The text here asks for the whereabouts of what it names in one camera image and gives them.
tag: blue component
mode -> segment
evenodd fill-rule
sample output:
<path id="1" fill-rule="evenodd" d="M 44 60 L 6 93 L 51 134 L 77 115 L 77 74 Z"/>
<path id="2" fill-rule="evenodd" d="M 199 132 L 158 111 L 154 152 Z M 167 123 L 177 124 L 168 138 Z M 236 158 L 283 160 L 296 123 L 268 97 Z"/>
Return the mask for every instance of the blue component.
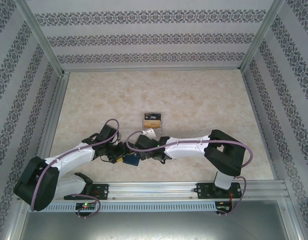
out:
<path id="1" fill-rule="evenodd" d="M 126 155 L 123 159 L 123 163 L 138 166 L 140 160 L 139 154 Z"/>

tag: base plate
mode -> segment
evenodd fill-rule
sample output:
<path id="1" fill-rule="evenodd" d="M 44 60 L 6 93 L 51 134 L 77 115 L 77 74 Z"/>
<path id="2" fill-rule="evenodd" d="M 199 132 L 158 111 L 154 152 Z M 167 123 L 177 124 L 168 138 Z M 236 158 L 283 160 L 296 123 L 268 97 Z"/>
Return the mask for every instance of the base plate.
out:
<path id="1" fill-rule="evenodd" d="M 228 190 L 220 188 L 215 189 L 213 182 L 202 182 L 196 184 L 197 188 L 194 192 L 197 193 L 198 199 L 229 199 L 230 193 L 233 195 L 233 199 L 240 199 L 242 196 L 240 184 L 238 182 L 232 182 L 232 185 Z"/>
<path id="2" fill-rule="evenodd" d="M 92 197 L 96 197 L 99 200 L 107 200 L 108 196 L 108 184 L 95 184 L 93 183 L 92 192 L 90 194 Z M 71 196 L 67 195 L 64 197 L 65 200 L 90 200 L 90 198 L 83 196 Z"/>

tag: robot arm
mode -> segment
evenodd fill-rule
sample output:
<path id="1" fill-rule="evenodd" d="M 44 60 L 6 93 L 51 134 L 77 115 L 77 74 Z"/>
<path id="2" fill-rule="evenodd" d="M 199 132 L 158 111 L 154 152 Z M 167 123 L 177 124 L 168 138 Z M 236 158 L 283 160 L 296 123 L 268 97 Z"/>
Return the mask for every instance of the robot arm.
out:
<path id="1" fill-rule="evenodd" d="M 84 139 L 75 148 L 65 153 L 46 159 L 32 158 L 18 180 L 14 193 L 26 203 L 31 204 L 38 178 L 42 171 L 55 161 L 42 178 L 34 203 L 35 210 L 44 209 L 55 198 L 76 193 L 90 195 L 93 182 L 87 176 L 81 173 L 70 177 L 63 176 L 75 167 L 88 163 L 97 157 L 107 156 L 110 162 L 115 163 L 117 159 L 133 152 L 138 152 L 142 160 L 153 158 L 163 164 L 165 160 L 173 158 L 205 157 L 218 169 L 215 186 L 227 190 L 230 188 L 233 178 L 240 175 L 245 154 L 245 148 L 237 145 L 243 145 L 242 143 L 219 130 L 213 130 L 210 135 L 201 138 L 178 139 L 164 136 L 155 140 L 153 139 L 156 138 L 153 129 L 149 129 L 138 137 L 135 144 L 118 142 L 118 136 L 119 133 L 115 128 L 105 124 L 100 133 L 95 133 Z M 112 138 L 112 141 L 101 144 L 109 138 Z M 224 149 L 220 151 L 217 147 L 222 144 L 204 142 L 209 140 L 234 141 L 237 144 L 224 144 Z M 165 147 L 148 151 L 148 149 L 158 146 Z"/>
<path id="2" fill-rule="evenodd" d="M 174 138 L 164 136 L 158 141 L 150 139 L 145 134 L 142 134 L 136 140 L 134 147 L 136 149 L 150 149 L 156 146 L 169 145 L 153 151 L 140 152 L 141 159 L 153 158 L 165 163 L 167 159 L 177 159 L 179 157 L 205 157 L 207 158 L 218 170 L 215 177 L 215 186 L 227 190 L 231 186 L 234 177 L 241 173 L 243 160 L 245 155 L 245 148 L 237 144 L 223 144 L 223 143 L 205 143 L 208 140 L 219 140 L 220 142 L 237 142 L 236 139 L 225 134 L 220 130 L 212 130 L 210 135 L 198 138 Z"/>

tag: beige floor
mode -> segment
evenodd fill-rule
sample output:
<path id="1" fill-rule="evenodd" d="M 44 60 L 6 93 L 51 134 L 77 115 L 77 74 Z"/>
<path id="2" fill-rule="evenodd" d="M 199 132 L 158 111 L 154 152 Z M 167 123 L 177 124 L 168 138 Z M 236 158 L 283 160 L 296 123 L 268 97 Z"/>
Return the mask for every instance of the beige floor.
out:
<path id="1" fill-rule="evenodd" d="M 72 73 L 51 155 L 99 132 L 109 118 L 119 120 L 126 140 L 141 129 L 145 111 L 162 112 L 165 136 L 194 138 L 213 129 L 224 131 L 254 152 L 243 176 L 273 179 L 239 70 Z M 165 165 L 148 159 L 138 167 L 96 159 L 74 172 L 95 182 L 208 181 L 214 179 L 216 169 L 203 157 L 184 157 Z"/>

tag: patterned wallpaper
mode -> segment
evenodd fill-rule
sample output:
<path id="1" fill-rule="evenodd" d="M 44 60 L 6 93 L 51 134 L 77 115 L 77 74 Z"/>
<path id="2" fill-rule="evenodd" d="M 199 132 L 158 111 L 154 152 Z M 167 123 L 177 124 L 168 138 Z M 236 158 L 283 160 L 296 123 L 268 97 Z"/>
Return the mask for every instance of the patterned wallpaper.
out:
<path id="1" fill-rule="evenodd" d="M 273 0 L 29 0 L 65 70 L 238 67 Z"/>
<path id="2" fill-rule="evenodd" d="M 287 0 L 244 77 L 308 239 L 308 0 Z"/>
<path id="3" fill-rule="evenodd" d="M 0 237 L 36 155 L 58 76 L 12 0 L 0 0 Z"/>

